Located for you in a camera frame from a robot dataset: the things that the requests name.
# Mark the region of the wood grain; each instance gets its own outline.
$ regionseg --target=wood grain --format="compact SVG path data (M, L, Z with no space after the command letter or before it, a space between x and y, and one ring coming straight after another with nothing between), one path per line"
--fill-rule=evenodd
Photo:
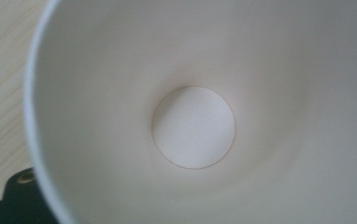
M46 0L0 0L0 200L6 181L31 167L22 124L24 66Z

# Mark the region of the table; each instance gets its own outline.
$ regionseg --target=table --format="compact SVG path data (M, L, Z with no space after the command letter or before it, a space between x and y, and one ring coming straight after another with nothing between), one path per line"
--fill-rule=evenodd
M0 200L7 180L31 167L23 128L24 66L46 0L0 0Z

